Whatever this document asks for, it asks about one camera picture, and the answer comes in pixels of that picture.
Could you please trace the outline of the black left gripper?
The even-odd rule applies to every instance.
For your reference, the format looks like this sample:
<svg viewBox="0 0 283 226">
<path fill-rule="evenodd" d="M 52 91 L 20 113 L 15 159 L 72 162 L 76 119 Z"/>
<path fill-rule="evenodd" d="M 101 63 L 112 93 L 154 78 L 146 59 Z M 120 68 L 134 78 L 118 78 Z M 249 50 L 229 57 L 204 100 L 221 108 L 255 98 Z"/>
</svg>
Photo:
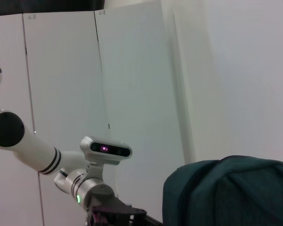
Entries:
<svg viewBox="0 0 283 226">
<path fill-rule="evenodd" d="M 84 195 L 86 226 L 161 226 L 143 209 L 134 208 L 106 189 L 89 189 Z"/>
</svg>

